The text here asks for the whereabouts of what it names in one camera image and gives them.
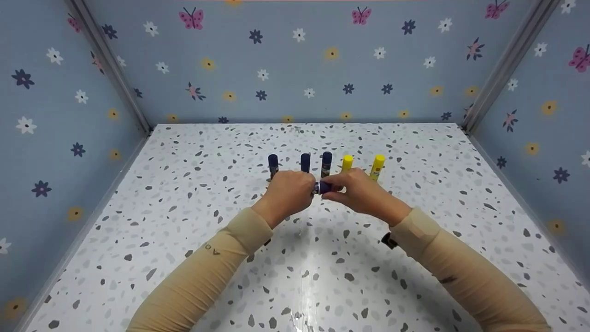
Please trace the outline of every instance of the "blue glue stick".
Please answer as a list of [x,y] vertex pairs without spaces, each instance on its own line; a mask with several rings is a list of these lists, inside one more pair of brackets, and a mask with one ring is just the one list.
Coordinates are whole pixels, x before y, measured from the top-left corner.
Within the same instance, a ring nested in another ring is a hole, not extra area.
[[321,195],[332,191],[332,185],[329,183],[325,183],[324,181],[316,182],[313,186],[312,194],[314,195]]
[[332,153],[326,151],[322,155],[322,171],[320,172],[320,177],[323,178],[330,175],[330,167],[332,167]]
[[268,169],[270,170],[270,179],[278,172],[278,157],[276,154],[268,155]]
[[311,162],[312,156],[309,154],[301,154],[301,171],[305,173],[309,173],[309,164]]

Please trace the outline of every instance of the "hand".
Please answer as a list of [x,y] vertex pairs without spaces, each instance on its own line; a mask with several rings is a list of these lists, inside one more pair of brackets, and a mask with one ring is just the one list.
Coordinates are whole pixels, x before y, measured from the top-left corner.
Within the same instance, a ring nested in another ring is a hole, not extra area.
[[346,187],[345,193],[331,191],[322,195],[323,199],[342,203],[355,212],[379,218],[390,227],[400,223],[412,211],[412,208],[390,195],[360,168],[330,175],[322,178],[322,181]]
[[310,206],[315,183],[316,179],[309,173],[279,171],[252,210],[264,218],[270,228],[275,228],[286,217]]

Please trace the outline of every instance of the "wall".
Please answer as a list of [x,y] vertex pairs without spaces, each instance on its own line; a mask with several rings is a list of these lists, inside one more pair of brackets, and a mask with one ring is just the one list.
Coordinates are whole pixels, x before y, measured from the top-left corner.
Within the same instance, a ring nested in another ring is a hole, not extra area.
[[590,2],[568,3],[560,1],[475,138],[590,279],[590,37],[576,32],[590,29]]
[[533,1],[88,3],[156,124],[461,122]]
[[61,0],[0,4],[0,331],[22,318],[143,136],[69,18]]

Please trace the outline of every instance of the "person's left hand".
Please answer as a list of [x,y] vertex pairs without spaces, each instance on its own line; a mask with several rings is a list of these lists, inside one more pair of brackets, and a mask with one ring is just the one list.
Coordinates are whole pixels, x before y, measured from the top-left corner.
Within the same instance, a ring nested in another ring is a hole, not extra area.
[[266,193],[252,206],[270,226],[275,228],[286,217],[305,210],[312,203],[316,178],[301,171],[279,171]]

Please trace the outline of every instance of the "white flower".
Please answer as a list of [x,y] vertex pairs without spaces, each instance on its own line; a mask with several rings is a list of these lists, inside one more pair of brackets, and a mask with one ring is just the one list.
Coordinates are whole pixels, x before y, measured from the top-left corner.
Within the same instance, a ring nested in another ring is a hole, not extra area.
[[46,56],[51,60],[51,63],[57,62],[57,64],[61,65],[61,61],[64,59],[60,56],[60,52],[56,51],[53,47],[47,49]]
[[158,27],[153,24],[153,22],[147,21],[146,24],[143,25],[146,28],[146,32],[152,34],[152,37],[155,35],[159,35]]
[[563,0],[561,14],[571,13],[573,7],[576,7],[576,0]]
[[303,90],[303,95],[305,97],[307,97],[308,99],[310,99],[311,97],[313,97],[315,94],[316,94],[316,92],[312,88]]
[[426,66],[426,68],[434,67],[434,63],[436,61],[437,59],[435,57],[426,58],[424,59],[424,65]]
[[6,238],[0,240],[0,253],[6,255],[11,244],[12,243],[6,243]]
[[582,155],[582,165],[590,167],[590,151],[586,151],[586,154]]
[[453,21],[450,18],[445,18],[441,21],[441,24],[438,26],[438,28],[441,30],[441,33],[443,33],[445,31],[449,31],[451,25],[453,25]]
[[261,69],[258,71],[258,78],[261,80],[268,80],[268,73],[266,72],[266,69]]
[[385,47],[379,47],[375,49],[375,54],[373,54],[373,56],[379,60],[385,57],[385,53],[387,53],[387,51],[385,51]]
[[297,30],[293,30],[293,38],[295,38],[298,43],[300,41],[304,41],[305,40],[305,32],[303,32],[303,29],[299,28]]
[[547,52],[547,43],[539,43],[535,47],[535,56],[542,57],[543,53]]
[[168,65],[163,62],[156,63],[156,67],[158,68],[159,71],[162,72],[162,74],[165,74],[170,71],[170,70],[168,70]]
[[86,104],[86,101],[88,100],[88,97],[86,96],[86,92],[84,92],[82,90],[76,91],[76,99],[78,99],[78,104],[79,103]]
[[117,61],[119,62],[119,65],[121,67],[127,67],[127,65],[125,64],[125,59],[121,58],[121,56],[117,56]]
[[37,126],[33,124],[33,119],[27,119],[24,116],[22,119],[18,120],[17,128],[21,130],[21,134],[28,132],[29,134],[33,134],[33,129]]
[[518,87],[518,80],[517,79],[510,79],[508,82],[508,91],[514,91],[515,88]]

